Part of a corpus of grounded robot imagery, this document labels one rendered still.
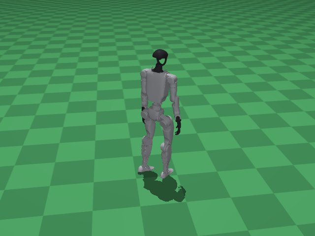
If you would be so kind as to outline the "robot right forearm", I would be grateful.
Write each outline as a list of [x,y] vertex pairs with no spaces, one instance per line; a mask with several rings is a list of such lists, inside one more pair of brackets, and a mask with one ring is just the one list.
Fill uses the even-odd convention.
[[175,120],[176,120],[177,116],[179,116],[181,119],[180,109],[179,109],[179,96],[175,97],[175,103],[172,103],[172,107],[173,107],[173,113],[174,113]]

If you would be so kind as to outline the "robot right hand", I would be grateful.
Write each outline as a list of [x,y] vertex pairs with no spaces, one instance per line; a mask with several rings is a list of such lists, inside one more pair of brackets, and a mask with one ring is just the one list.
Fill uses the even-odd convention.
[[176,133],[175,135],[178,135],[178,134],[180,134],[180,128],[181,128],[181,119],[180,119],[180,117],[177,116],[175,121],[177,122],[176,128],[178,128],[177,132],[175,132]]

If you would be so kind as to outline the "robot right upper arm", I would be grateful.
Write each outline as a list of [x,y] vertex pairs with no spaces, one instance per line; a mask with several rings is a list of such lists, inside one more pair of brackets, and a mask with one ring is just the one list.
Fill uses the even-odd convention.
[[175,103],[175,97],[177,96],[177,76],[173,74],[166,74],[167,82],[169,83],[170,101]]

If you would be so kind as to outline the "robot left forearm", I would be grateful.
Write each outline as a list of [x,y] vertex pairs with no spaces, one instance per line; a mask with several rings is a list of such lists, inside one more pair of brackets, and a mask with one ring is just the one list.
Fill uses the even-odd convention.
[[141,107],[144,107],[145,109],[148,108],[148,96],[141,92],[141,98],[142,98],[142,106]]

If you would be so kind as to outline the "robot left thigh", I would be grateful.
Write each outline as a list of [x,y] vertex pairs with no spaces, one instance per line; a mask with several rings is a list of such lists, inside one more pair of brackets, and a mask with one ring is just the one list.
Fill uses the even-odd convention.
[[144,122],[145,122],[145,128],[146,128],[146,132],[147,135],[143,138],[142,142],[144,145],[149,146],[151,145],[152,141],[153,141],[153,136],[155,133],[155,127],[156,127],[156,121],[150,119],[148,117],[148,108],[144,109],[141,112],[141,116],[142,118],[144,118]]

